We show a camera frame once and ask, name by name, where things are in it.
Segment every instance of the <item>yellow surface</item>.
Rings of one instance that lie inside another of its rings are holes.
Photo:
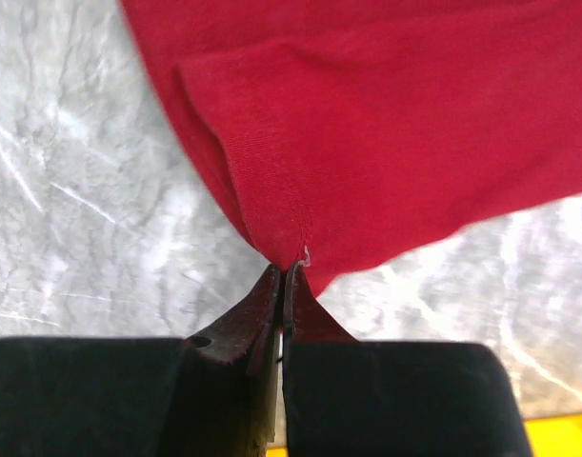
[[[526,422],[535,457],[582,457],[582,414]],[[287,457],[270,449],[267,457]]]

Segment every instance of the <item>red fabric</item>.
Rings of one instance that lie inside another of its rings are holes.
[[[582,191],[582,0],[124,0],[187,154],[316,292]]]

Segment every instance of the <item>red t-shirt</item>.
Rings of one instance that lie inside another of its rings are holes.
[[[123,0],[227,217],[316,293],[582,191],[582,0]]]

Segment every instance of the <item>white marble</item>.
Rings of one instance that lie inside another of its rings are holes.
[[[188,335],[266,264],[183,155],[113,0],[0,0],[0,336]],[[322,302],[362,338],[490,345],[527,416],[582,410],[582,196]]]

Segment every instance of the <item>marble surface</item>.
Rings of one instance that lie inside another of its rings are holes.
[[[113,0],[0,0],[0,336],[188,335],[266,264],[183,155]],[[491,346],[528,417],[582,410],[582,195],[321,301],[361,338]]]

